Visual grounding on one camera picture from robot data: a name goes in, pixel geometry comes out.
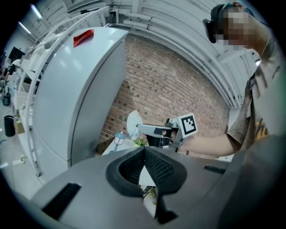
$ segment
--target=brick wall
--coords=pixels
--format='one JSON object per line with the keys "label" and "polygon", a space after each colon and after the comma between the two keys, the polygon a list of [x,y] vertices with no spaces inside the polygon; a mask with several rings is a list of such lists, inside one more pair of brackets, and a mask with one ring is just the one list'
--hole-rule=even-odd
{"label": "brick wall", "polygon": [[128,114],[162,125],[169,117],[193,112],[198,136],[226,132],[229,109],[212,84],[166,47],[139,37],[126,39],[127,76],[110,108],[100,142],[126,133]]}

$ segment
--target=white appliance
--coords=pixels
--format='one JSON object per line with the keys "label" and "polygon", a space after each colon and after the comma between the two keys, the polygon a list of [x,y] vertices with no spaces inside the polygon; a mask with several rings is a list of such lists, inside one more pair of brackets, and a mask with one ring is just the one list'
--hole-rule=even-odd
{"label": "white appliance", "polygon": [[[73,48],[73,38],[94,35]],[[44,182],[93,157],[114,98],[126,77],[127,31],[76,31],[54,54],[39,85],[32,136]]]}

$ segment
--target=white ceiling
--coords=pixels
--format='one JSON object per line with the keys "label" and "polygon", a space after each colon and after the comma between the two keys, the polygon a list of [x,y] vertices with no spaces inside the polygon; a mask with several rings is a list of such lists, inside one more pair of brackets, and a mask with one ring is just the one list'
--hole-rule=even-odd
{"label": "white ceiling", "polygon": [[[252,50],[240,48],[234,51],[231,46],[210,43],[202,24],[203,19],[210,19],[210,11],[214,6],[226,2],[228,1],[42,0],[35,5],[42,14],[42,19],[39,20],[30,10],[21,22],[35,38],[40,38],[51,26],[64,18],[80,14],[80,10],[106,5],[110,9],[120,8],[118,21],[122,29],[160,42],[185,57],[214,84],[230,108],[239,108],[244,99],[246,82],[256,69],[255,60],[258,55]],[[130,13],[140,17],[145,15],[146,20],[138,19]]]}

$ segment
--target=red tag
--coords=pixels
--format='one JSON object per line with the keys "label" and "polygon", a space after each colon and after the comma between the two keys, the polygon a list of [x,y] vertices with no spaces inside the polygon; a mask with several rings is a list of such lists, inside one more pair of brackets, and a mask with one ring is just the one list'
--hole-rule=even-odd
{"label": "red tag", "polygon": [[78,46],[80,43],[82,43],[86,38],[89,38],[94,34],[94,30],[87,30],[84,33],[77,35],[73,38],[73,47]]}

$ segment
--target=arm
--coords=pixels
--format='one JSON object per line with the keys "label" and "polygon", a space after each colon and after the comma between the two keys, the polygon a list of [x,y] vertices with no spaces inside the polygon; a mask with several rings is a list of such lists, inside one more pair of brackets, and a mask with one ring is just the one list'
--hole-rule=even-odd
{"label": "arm", "polygon": [[179,148],[179,152],[189,151],[194,154],[221,157],[233,154],[240,149],[240,144],[227,134],[216,137],[194,136],[186,138]]}
{"label": "arm", "polygon": [[189,151],[189,154],[198,156],[208,155],[212,157],[222,157],[231,155],[240,150],[249,126],[247,111],[250,102],[251,94],[247,83],[244,93],[244,102],[240,109],[240,113],[227,134],[215,137],[194,136],[186,138],[178,151],[182,153]]}

